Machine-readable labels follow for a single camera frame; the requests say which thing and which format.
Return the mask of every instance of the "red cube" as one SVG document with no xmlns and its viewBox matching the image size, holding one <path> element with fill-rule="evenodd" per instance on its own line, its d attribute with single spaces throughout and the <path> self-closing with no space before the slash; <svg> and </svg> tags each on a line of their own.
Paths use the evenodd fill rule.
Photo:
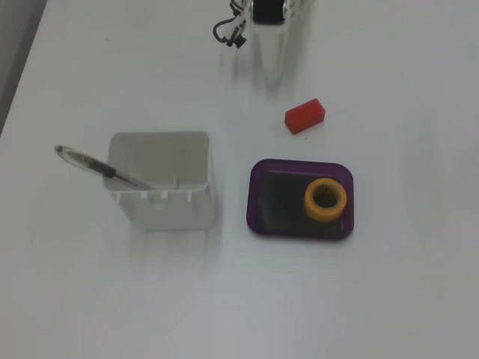
<svg viewBox="0 0 479 359">
<path fill-rule="evenodd" d="M 313 99 L 286 112 L 286 126 L 295 135 L 305 129 L 322 123 L 326 110 L 317 99 Z"/>
</svg>

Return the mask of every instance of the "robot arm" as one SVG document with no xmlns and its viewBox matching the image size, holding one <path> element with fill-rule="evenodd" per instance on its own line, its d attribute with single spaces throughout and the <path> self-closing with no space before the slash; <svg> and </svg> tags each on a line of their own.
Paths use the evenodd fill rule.
<svg viewBox="0 0 479 359">
<path fill-rule="evenodd" d="M 258 37 L 263 61 L 263 72 L 268 82 L 281 78 L 291 25 L 298 19 L 306 5 L 313 0 L 231 0 L 234 18 L 218 23 L 213 29 L 215 38 L 229 47 L 240 48 L 246 39 L 246 28 Z M 223 37 L 218 36 L 219 26 L 231 23 Z"/>
</svg>

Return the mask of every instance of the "pen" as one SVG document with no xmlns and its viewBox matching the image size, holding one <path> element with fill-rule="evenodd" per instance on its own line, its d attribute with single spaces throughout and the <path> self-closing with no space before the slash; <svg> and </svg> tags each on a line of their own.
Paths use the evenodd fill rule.
<svg viewBox="0 0 479 359">
<path fill-rule="evenodd" d="M 55 146 L 55 152 L 66 162 L 84 171 L 117 180 L 118 182 L 121 182 L 124 185 L 128 185 L 129 187 L 139 191 L 150 191 L 155 189 L 154 187 L 138 179 L 114 169 L 106 163 L 98 161 L 97 159 L 85 155 L 84 153 L 80 153 L 71 147 Z"/>
</svg>

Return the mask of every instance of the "tape roll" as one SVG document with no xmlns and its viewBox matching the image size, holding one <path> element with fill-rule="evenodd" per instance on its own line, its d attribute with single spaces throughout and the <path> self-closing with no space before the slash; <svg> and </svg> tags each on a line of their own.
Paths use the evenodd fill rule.
<svg viewBox="0 0 479 359">
<path fill-rule="evenodd" d="M 315 221 L 336 221 L 343 214 L 346 202 L 346 190 L 330 178 L 317 179 L 306 189 L 305 210 Z"/>
</svg>

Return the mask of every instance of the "white container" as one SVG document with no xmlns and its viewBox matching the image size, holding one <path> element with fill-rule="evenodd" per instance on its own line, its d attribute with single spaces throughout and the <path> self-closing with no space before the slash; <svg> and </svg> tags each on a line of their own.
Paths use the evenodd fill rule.
<svg viewBox="0 0 479 359">
<path fill-rule="evenodd" d="M 103 179 L 132 224 L 140 230 L 211 230 L 217 195 L 205 132 L 118 133 L 110 141 L 108 164 L 153 186 L 135 191 Z"/>
</svg>

